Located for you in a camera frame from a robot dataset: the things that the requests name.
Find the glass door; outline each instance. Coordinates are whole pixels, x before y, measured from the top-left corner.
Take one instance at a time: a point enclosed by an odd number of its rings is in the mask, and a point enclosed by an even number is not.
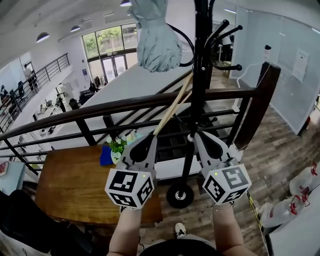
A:
[[[122,72],[126,71],[125,58],[122,55],[118,57],[113,57],[113,59],[114,59],[116,75],[119,76]]]
[[[110,83],[110,81],[112,81],[116,77],[113,58],[105,58],[102,63],[107,82]]]

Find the window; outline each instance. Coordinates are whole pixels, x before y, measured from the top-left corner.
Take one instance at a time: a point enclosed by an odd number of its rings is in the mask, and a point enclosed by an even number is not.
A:
[[[122,34],[125,49],[137,48],[138,36],[136,24],[123,25]]]
[[[99,53],[95,33],[86,34],[82,39],[87,58],[98,56]]]
[[[82,36],[92,78],[108,83],[138,62],[136,24],[102,29]]]
[[[117,52],[124,49],[121,26],[115,26],[96,32],[100,54]]]
[[[94,60],[90,61],[89,68],[91,72],[91,76],[95,78],[96,76],[101,76],[104,74],[104,71],[102,70],[102,65],[100,60]]]

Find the wooden stick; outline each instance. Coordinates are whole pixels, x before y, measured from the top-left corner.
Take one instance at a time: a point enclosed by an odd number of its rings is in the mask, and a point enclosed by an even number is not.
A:
[[[175,112],[178,110],[178,108],[180,107],[181,104],[183,104],[192,94],[192,92],[190,92],[183,100],[180,104],[179,101],[180,99],[183,97],[185,91],[187,90],[188,86],[190,85],[190,83],[192,82],[192,77],[193,77],[193,73],[191,73],[190,75],[188,75],[185,80],[184,80],[184,84],[178,94],[178,96],[175,98],[174,102],[171,104],[171,106],[169,107],[169,109],[166,111],[164,117],[162,118],[162,120],[160,121],[160,123],[158,124],[158,126],[156,127],[156,129],[153,132],[153,135],[157,136],[159,134],[159,132],[161,131],[161,129],[166,125],[166,123],[169,121],[169,119],[175,114]]]

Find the ceiling light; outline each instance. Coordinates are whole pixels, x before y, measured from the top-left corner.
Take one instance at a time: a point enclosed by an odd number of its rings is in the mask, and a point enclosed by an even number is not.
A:
[[[36,38],[36,42],[40,43],[43,40],[46,40],[48,37],[50,37],[50,35],[47,32],[42,32],[40,33],[40,35],[38,35],[38,37]]]
[[[234,10],[229,10],[229,9],[224,9],[224,10],[229,12],[229,13],[237,14]]]
[[[73,26],[72,28],[71,28],[71,31],[70,32],[75,32],[75,31],[77,31],[77,30],[79,30],[80,29],[80,27],[78,26],[78,25],[75,25],[75,26]]]
[[[312,27],[312,30],[318,34],[320,34],[320,31],[316,30],[315,28]]]
[[[120,6],[131,6],[130,0],[122,0]]]

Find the white paper sign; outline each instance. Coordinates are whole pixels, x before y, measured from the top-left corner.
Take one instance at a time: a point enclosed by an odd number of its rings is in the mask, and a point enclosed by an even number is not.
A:
[[[303,81],[306,73],[308,58],[308,53],[300,49],[297,50],[292,75],[301,82]]]

